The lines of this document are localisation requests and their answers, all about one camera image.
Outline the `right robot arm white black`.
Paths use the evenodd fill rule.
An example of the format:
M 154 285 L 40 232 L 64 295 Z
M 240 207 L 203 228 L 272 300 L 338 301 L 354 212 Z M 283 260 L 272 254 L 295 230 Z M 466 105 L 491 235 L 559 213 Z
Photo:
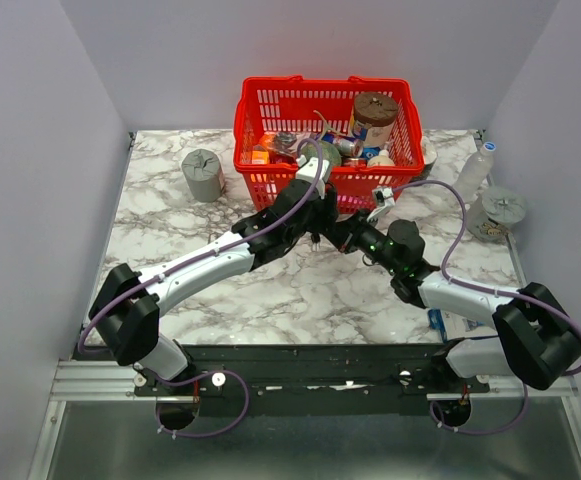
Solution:
M 581 357 L 580 336 L 545 286 L 498 290 L 450 280 L 424 259 L 425 242 L 413 221 L 395 220 L 382 233 L 368 211 L 361 210 L 335 223 L 327 238 L 339 251 L 360 251 L 388 271 L 402 302 L 493 329 L 490 336 L 458 340 L 431 365 L 431 382 L 441 391 L 453 391 L 478 375 L 516 376 L 529 387 L 546 390 Z

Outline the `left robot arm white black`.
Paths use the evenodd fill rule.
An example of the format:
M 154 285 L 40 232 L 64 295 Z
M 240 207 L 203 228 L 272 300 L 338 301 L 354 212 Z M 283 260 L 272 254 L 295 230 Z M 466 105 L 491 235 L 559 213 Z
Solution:
M 182 394 L 192 380 L 189 358 L 160 333 L 161 317 L 224 279 L 282 258 L 306 233 L 336 217 L 332 183 L 313 189 L 307 181 L 293 180 L 272 206 L 239 220 L 203 248 L 141 271 L 126 263 L 112 268 L 91 306 L 88 327 L 97 331 L 118 365 L 138 363 L 157 374 L 167 393 Z

